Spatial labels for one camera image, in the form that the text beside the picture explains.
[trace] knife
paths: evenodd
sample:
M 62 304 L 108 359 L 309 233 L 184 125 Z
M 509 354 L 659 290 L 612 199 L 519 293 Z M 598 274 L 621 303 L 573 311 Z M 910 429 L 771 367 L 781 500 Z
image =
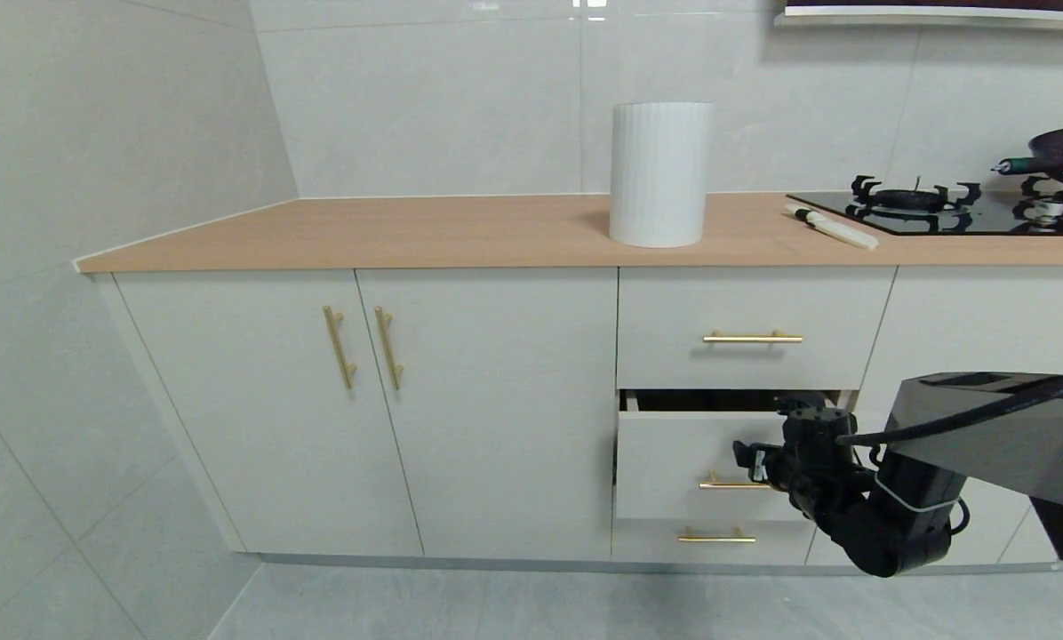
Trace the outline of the knife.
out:
M 805 224 L 812 228 L 812 230 L 820 231 L 821 234 L 825 236 L 832 236 L 837 240 L 847 242 L 853 245 L 853 247 L 862 248 L 862 250 L 872 251 L 874 248 L 880 245 L 880 240 L 871 234 L 865 234 L 862 231 L 853 230 L 851 226 L 847 224 L 841 224 L 829 220 L 824 214 L 813 210 L 811 208 L 803 207 L 799 205 L 784 205 L 788 210 L 783 212 L 783 215 L 788 215 L 789 218 L 796 218 L 804 222 Z

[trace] tiled floor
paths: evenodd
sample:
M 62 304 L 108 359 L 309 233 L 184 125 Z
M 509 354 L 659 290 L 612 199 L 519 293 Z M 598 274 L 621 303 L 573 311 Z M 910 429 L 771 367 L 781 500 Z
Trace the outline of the tiled floor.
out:
M 263 565 L 210 640 L 1063 640 L 1063 574 L 754 577 Z

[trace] cabinet door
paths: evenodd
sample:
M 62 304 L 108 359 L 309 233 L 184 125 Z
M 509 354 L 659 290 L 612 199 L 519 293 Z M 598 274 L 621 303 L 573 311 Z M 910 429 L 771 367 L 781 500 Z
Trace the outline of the cabinet door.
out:
M 353 271 L 117 281 L 248 551 L 420 555 Z
M 898 384 L 941 371 L 1063 373 L 1063 268 L 898 268 L 855 412 L 881 431 Z M 1023 494 L 969 479 L 971 526 L 941 563 L 998 561 L 1028 510 Z M 954 510 L 958 523 L 961 513 Z M 849 563 L 816 536 L 809 563 Z
M 608 560 L 614 269 L 357 279 L 425 555 Z

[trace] open drawer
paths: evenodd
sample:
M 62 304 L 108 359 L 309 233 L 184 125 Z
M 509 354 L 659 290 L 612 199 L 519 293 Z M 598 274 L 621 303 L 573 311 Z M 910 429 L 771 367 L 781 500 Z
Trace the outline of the open drawer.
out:
M 783 441 L 783 417 L 772 410 L 780 392 L 622 393 L 615 519 L 805 520 L 787 494 L 750 483 L 733 460 L 733 441 Z

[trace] gold bar handle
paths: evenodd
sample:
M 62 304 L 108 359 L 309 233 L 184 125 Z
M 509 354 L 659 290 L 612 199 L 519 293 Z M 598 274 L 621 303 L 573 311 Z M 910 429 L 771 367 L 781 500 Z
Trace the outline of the gold bar handle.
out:
M 709 479 L 698 482 L 697 489 L 773 489 L 773 487 L 756 482 L 722 482 L 718 479 L 718 471 L 709 471 Z
M 330 341 L 334 343 L 334 356 L 338 359 L 338 368 L 341 369 L 341 380 L 345 381 L 345 388 L 354 388 L 354 372 L 357 365 L 345 361 L 345 352 L 341 350 L 341 338 L 338 337 L 338 324 L 341 323 L 341 313 L 335 313 L 328 306 L 322 307 L 322 316 L 325 317 L 325 329 L 330 332 Z
M 389 343 L 389 323 L 393 316 L 383 311 L 379 306 L 373 307 L 373 315 L 377 316 L 377 332 L 382 334 L 382 350 L 386 354 L 386 364 L 389 365 L 389 380 L 393 381 L 393 389 L 401 389 L 401 373 L 405 370 L 405 365 L 398 365 L 393 358 L 393 346 Z
M 795 344 L 805 341 L 804 336 L 790 336 L 778 331 L 773 331 L 767 336 L 726 336 L 720 332 L 702 336 L 702 341 L 708 344 Z
M 695 535 L 692 527 L 686 527 L 684 535 L 677 536 L 678 542 L 738 542 L 752 543 L 757 539 L 750 535 L 744 535 L 741 527 L 733 527 L 733 535 Z

